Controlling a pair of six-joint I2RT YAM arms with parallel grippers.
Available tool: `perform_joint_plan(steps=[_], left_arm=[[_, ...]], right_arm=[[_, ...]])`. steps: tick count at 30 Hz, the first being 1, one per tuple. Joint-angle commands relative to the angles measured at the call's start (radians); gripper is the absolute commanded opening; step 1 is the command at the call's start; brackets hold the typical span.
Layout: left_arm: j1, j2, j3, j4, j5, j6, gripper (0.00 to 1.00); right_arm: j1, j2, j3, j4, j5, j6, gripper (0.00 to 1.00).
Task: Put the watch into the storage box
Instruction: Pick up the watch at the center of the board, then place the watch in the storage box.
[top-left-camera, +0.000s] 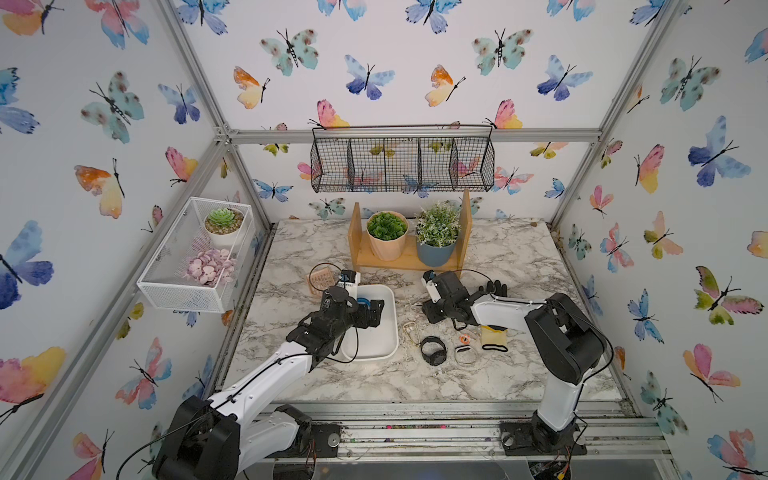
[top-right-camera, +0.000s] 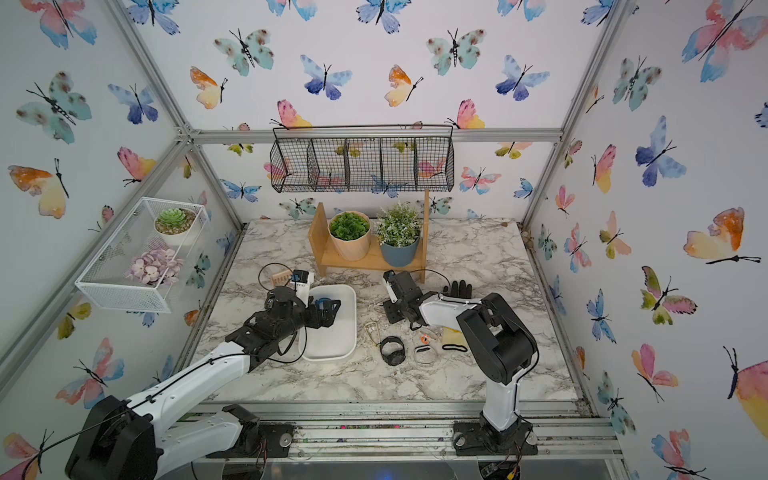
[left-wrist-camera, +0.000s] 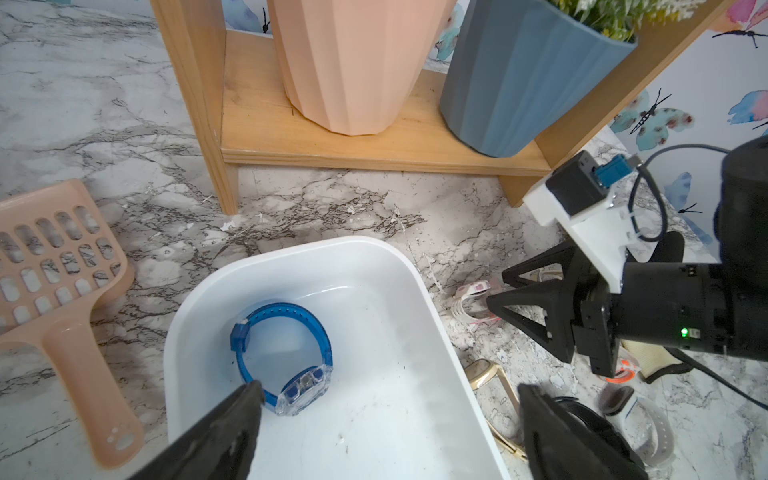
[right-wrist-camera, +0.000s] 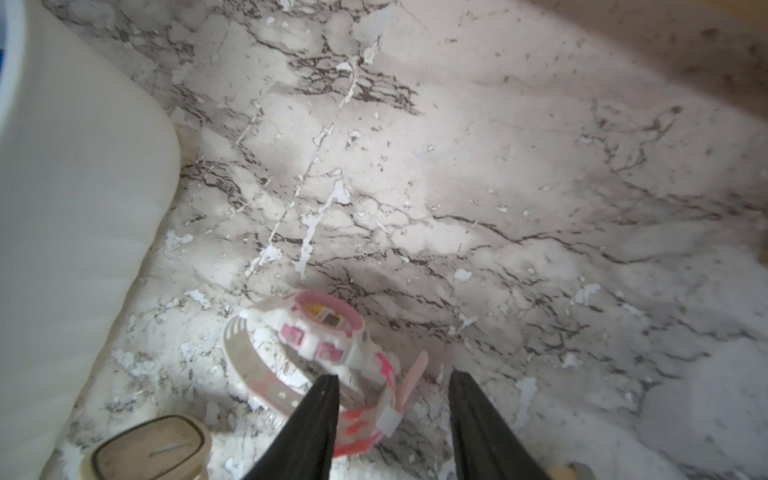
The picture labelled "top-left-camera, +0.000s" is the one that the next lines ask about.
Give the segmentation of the beige watch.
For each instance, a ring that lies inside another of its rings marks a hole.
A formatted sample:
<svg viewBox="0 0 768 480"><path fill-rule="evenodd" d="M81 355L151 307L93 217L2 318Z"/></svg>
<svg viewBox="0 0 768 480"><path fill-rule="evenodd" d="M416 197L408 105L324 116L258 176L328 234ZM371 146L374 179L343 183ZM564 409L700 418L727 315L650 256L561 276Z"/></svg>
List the beige watch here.
<svg viewBox="0 0 768 480"><path fill-rule="evenodd" d="M507 330L482 326L481 347L484 351L508 352Z"/></svg>

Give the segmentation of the white translucent watch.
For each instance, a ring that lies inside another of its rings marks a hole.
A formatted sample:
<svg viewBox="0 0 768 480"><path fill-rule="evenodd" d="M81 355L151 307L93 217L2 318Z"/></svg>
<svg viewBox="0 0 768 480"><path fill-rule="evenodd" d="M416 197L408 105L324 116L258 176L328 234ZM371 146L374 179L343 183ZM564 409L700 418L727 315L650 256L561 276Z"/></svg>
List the white translucent watch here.
<svg viewBox="0 0 768 480"><path fill-rule="evenodd" d="M479 354L471 345L458 345L454 349L454 358L460 366L471 366L478 361Z"/></svg>

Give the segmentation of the black watch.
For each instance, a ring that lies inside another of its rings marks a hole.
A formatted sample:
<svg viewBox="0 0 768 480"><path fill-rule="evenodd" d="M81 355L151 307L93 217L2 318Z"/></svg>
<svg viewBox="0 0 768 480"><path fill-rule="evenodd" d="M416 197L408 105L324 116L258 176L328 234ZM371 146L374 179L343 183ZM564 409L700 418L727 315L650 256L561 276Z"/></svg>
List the black watch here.
<svg viewBox="0 0 768 480"><path fill-rule="evenodd" d="M424 337L419 344L419 349L423 360L430 366L440 366L447 360L447 347L437 336Z"/></svg>

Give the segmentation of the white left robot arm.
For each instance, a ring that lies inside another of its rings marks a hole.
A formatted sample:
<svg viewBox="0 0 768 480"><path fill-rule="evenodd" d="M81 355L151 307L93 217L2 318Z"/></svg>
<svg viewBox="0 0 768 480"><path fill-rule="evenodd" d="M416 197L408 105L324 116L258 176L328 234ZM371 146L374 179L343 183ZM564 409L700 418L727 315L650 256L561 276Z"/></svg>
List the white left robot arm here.
<svg viewBox="0 0 768 480"><path fill-rule="evenodd" d="M326 289L317 310L304 316L264 363L207 399L182 402L152 467L157 479L234 479L270 455L304 451L311 420L290 406L260 414L284 390L335 359L347 331L380 325L392 299L356 298L355 289Z"/></svg>

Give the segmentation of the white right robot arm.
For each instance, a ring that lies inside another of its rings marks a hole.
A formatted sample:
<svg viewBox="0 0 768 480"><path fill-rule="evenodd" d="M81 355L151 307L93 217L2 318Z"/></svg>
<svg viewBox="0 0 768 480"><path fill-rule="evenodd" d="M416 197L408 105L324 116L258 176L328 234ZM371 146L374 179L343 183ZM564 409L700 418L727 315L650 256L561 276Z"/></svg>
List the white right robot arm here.
<svg viewBox="0 0 768 480"><path fill-rule="evenodd" d="M498 280L472 293L454 271L429 270L422 283L430 295L422 304L429 322L448 318L455 325L517 330L529 333L534 341L548 371L545 393L530 420L501 428L502 437L513 441L505 452L583 455L585 449L574 436L577 406L585 381L598 371L608 339L578 305L565 293L543 300L514 299Z"/></svg>

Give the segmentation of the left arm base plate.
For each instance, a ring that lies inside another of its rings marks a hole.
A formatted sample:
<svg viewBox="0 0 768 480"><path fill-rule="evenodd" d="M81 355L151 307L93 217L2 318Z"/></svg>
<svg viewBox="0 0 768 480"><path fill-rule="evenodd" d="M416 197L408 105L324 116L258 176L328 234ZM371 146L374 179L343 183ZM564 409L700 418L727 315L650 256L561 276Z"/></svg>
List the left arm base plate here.
<svg viewBox="0 0 768 480"><path fill-rule="evenodd" d="M273 453L275 459L326 459L336 458L341 443L341 426L333 423L306 424L300 427L297 437L285 450Z"/></svg>

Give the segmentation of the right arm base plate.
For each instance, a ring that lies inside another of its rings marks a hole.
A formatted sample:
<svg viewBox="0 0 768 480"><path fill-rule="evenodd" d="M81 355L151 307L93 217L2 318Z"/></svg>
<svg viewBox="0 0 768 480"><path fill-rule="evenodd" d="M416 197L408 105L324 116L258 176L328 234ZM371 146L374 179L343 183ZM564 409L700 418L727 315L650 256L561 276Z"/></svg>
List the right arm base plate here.
<svg viewBox="0 0 768 480"><path fill-rule="evenodd" d="M575 422L563 431L554 431L546 423L502 422L499 440L506 456L565 455L584 456L581 431Z"/></svg>

